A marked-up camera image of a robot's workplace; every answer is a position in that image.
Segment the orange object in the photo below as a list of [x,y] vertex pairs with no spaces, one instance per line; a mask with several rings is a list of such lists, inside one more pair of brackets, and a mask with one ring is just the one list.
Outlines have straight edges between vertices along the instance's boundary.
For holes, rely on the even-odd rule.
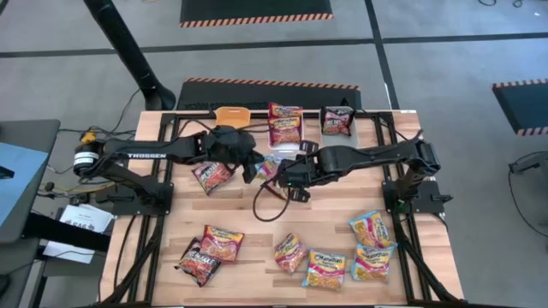
[[215,111],[217,125],[226,125],[234,128],[242,128],[249,125],[251,112],[243,107],[220,107]]

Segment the blue object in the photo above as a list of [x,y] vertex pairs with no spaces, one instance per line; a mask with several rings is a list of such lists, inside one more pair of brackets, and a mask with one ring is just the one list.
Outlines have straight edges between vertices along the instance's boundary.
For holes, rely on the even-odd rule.
[[14,171],[12,179],[0,181],[0,225],[25,192],[48,153],[0,143],[0,166]]

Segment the concrete floor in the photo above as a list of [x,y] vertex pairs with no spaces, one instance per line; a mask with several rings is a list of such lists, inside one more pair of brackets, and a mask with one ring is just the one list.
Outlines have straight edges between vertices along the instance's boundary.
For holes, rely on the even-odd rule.
[[[331,0],[335,19],[283,24],[181,29],[180,1],[115,0],[141,46],[308,39],[369,39],[362,0]],[[474,0],[374,0],[383,37],[422,37],[548,32],[548,3],[510,1],[484,7]],[[437,179],[455,200],[447,223],[462,288],[474,303],[544,307],[548,288],[546,238],[518,216],[507,184],[507,164],[545,150],[545,136],[517,137],[491,83],[546,77],[548,39],[458,43],[386,44],[402,109],[418,110],[425,137],[437,149]],[[11,0],[0,16],[0,53],[5,51],[110,48],[108,40],[75,0]],[[387,109],[383,75],[373,44],[257,50],[147,54],[158,78],[178,94],[187,77],[218,77],[359,85],[366,109]],[[57,118],[62,127],[116,124],[136,84],[117,56],[0,58],[0,121]],[[134,100],[122,129],[137,125],[143,98]],[[60,133],[50,164],[72,163],[77,136]],[[72,186],[71,173],[45,180]],[[533,223],[548,220],[546,179],[536,170],[514,178],[515,194]],[[38,199],[50,213],[63,201]],[[87,305],[97,297],[94,275],[50,279],[43,307]],[[34,284],[33,275],[29,287]],[[21,306],[27,306],[26,296]]]

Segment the black table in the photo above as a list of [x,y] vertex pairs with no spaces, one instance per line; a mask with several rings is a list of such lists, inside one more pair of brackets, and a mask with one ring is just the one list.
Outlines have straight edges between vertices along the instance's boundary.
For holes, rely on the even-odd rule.
[[[58,120],[2,121],[0,142],[51,153],[59,125]],[[35,258],[40,238],[21,239],[21,233],[33,207],[48,159],[49,155],[28,184],[15,208],[0,226],[0,274],[29,264]],[[9,276],[11,282],[0,299],[0,307],[11,308],[19,305],[30,270],[31,266],[26,266]]]

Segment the paper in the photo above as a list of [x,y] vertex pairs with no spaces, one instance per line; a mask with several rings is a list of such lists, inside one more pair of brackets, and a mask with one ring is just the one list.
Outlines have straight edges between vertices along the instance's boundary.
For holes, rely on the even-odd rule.
[[[67,208],[61,215],[60,221],[79,228],[86,228],[97,233],[103,233],[112,218],[113,215],[109,212],[100,210],[89,204],[81,204],[80,206],[67,205]],[[44,249],[44,255],[46,256],[63,258],[84,264],[89,264],[92,261],[93,253],[94,251],[90,249],[79,248],[54,241],[50,241]]]
[[15,172],[12,179],[0,180],[0,225],[6,220],[27,189],[48,153],[0,143],[0,166]]

